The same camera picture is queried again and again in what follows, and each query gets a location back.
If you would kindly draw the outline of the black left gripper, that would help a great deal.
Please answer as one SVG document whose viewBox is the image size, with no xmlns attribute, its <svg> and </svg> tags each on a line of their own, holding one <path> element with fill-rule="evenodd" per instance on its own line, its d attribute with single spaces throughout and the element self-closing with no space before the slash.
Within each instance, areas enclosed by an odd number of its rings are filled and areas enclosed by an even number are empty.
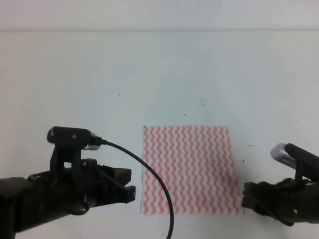
<svg viewBox="0 0 319 239">
<path fill-rule="evenodd" d="M 109 179 L 127 185 L 131 176 L 131 169 L 113 168 L 99 165 L 93 159 L 84 159 L 77 178 L 69 167 L 64 168 L 58 178 L 45 171 L 30 175 L 27 179 L 34 185 L 33 197 L 39 202 L 43 213 L 80 216 L 93 207 L 134 201 L 135 186 L 108 186 Z"/>
</svg>

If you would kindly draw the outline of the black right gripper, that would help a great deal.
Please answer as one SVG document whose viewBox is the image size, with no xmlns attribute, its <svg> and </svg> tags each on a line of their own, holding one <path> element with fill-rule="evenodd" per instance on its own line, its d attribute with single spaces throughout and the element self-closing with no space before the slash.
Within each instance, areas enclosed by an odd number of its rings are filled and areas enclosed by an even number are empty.
<svg viewBox="0 0 319 239">
<path fill-rule="evenodd" d="M 264 182 L 244 184 L 241 206 L 261 216 L 271 217 L 286 226 L 314 223 L 314 183 L 284 180 L 270 185 L 264 194 Z"/>
</svg>

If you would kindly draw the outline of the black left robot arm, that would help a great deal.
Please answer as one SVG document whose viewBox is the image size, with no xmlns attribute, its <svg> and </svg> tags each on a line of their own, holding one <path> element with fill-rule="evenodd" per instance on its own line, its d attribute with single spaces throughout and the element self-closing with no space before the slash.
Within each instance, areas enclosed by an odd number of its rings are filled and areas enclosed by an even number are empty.
<svg viewBox="0 0 319 239">
<path fill-rule="evenodd" d="M 132 171 L 99 165 L 95 159 L 81 161 L 77 179 L 71 168 L 58 178 L 49 172 L 28 178 L 0 181 L 0 237 L 13 239 L 17 233 L 68 215 L 82 216 L 90 208 L 135 200 L 136 189 L 129 186 Z"/>
</svg>

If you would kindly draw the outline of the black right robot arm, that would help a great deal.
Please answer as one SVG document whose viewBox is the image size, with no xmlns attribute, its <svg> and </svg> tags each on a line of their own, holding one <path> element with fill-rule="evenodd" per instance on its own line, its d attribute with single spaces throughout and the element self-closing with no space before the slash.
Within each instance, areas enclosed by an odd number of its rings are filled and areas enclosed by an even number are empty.
<svg viewBox="0 0 319 239">
<path fill-rule="evenodd" d="M 287 178 L 277 184 L 245 183 L 241 206 L 286 226 L 319 222 L 319 184 Z"/>
</svg>

